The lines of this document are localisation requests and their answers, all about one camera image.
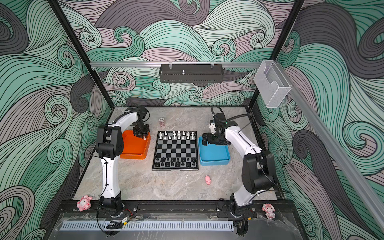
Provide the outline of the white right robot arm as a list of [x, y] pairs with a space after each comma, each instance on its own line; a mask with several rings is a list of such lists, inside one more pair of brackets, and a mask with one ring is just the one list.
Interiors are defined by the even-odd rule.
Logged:
[[274, 187], [276, 168], [274, 156], [254, 144], [238, 125], [215, 126], [211, 131], [202, 134], [202, 144], [217, 146], [233, 146], [243, 157], [242, 185], [233, 193], [236, 207], [248, 206], [254, 198]]

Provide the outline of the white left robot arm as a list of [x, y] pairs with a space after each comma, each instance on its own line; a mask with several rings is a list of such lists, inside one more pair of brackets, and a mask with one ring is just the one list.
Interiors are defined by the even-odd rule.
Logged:
[[129, 107], [112, 123], [97, 129], [96, 152], [102, 162], [104, 185], [99, 205], [104, 209], [118, 214], [124, 210], [118, 180], [120, 156], [146, 158], [151, 135], [145, 117], [149, 115], [145, 107]]

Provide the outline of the blue plastic tray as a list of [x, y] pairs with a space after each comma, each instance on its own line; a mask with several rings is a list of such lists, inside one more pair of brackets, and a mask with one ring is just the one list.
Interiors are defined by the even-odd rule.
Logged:
[[199, 137], [199, 160], [202, 166], [219, 166], [227, 165], [230, 160], [230, 152], [228, 146], [218, 146], [208, 144], [204, 146], [203, 137]]

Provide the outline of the orange plastic tray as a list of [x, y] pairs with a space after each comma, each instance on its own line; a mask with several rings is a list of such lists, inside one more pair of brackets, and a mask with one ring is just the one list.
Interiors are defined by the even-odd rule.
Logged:
[[120, 155], [121, 159], [144, 160], [147, 157], [151, 134], [146, 139], [141, 139], [133, 134], [133, 130], [123, 132], [124, 149]]

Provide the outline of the pink checkered small cup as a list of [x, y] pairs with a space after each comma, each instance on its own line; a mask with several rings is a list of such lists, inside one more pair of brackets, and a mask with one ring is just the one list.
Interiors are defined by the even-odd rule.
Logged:
[[163, 117], [159, 118], [159, 123], [160, 123], [160, 126], [163, 128], [165, 127], [165, 119]]

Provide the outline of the black and silver chessboard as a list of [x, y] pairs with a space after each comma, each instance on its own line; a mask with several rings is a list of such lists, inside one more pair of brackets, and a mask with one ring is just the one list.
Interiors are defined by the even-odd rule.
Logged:
[[[166, 141], [159, 140], [163, 132]], [[153, 171], [197, 171], [199, 169], [199, 143], [196, 131], [159, 131], [152, 164]]]

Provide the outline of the small pink pig toy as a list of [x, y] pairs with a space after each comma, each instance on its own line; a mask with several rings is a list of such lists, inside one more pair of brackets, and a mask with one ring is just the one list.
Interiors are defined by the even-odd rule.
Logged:
[[212, 183], [210, 176], [205, 176], [205, 182], [207, 185], [210, 185]]

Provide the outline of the pink doll figure right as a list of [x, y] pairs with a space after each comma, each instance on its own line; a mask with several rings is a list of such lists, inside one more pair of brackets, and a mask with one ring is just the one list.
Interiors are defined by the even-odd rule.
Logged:
[[262, 210], [266, 213], [267, 219], [275, 219], [275, 208], [271, 204], [263, 204]]

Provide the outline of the pink doll figure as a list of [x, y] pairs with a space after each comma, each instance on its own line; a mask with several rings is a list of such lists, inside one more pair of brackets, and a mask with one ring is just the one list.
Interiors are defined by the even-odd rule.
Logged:
[[85, 195], [77, 202], [77, 208], [80, 212], [88, 210], [91, 207], [93, 197]]
[[267, 219], [275, 219], [275, 208], [271, 204], [263, 204], [262, 210], [266, 213]]

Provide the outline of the pink doll figure left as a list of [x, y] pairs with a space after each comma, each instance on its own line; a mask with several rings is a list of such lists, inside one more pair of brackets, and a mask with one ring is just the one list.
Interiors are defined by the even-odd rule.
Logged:
[[77, 202], [77, 208], [80, 212], [88, 210], [91, 207], [93, 197], [85, 195]]

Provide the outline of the black enclosure corner post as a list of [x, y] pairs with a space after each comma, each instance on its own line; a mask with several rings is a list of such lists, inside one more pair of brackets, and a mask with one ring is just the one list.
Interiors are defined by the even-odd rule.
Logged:
[[[291, 33], [292, 27], [294, 26], [294, 23], [295, 23], [298, 15], [301, 11], [303, 4], [304, 4], [304, 1], [295, 1], [294, 2], [293, 7], [290, 11], [290, 14], [288, 15], [288, 18], [286, 19], [286, 22], [283, 26], [282, 33], [280, 34], [280, 36], [278, 38], [276, 46], [274, 47], [274, 50], [273, 50], [269, 60], [273, 60], [273, 61], [277, 62], [277, 58], [279, 56], [279, 53], [282, 50], [286, 40], [288, 39], [289, 34]], [[250, 104], [249, 104], [250, 108], [253, 108], [255, 106], [257, 98], [259, 96], [261, 96], [261, 94], [257, 88], [251, 101], [250, 101]]]

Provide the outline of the black perforated wall shelf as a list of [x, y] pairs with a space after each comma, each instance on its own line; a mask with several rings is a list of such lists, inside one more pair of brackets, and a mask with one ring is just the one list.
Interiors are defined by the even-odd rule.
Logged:
[[163, 83], [220, 83], [224, 69], [214, 64], [162, 64], [159, 75]]

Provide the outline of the clear acrylic wall box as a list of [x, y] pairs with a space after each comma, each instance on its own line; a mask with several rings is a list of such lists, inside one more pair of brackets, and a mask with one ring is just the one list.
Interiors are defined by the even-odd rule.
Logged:
[[254, 82], [267, 108], [278, 108], [292, 89], [283, 66], [273, 60], [264, 60]]

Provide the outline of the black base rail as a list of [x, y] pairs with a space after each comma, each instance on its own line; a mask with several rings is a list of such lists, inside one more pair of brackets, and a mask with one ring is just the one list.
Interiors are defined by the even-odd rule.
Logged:
[[91, 201], [91, 207], [82, 211], [97, 212], [106, 218], [130, 216], [137, 217], [144, 214], [207, 214], [224, 218], [249, 218], [262, 213], [262, 206], [269, 201], [253, 201], [245, 207], [236, 207], [231, 200], [210, 201], [123, 201], [121, 210], [100, 207], [98, 201]]

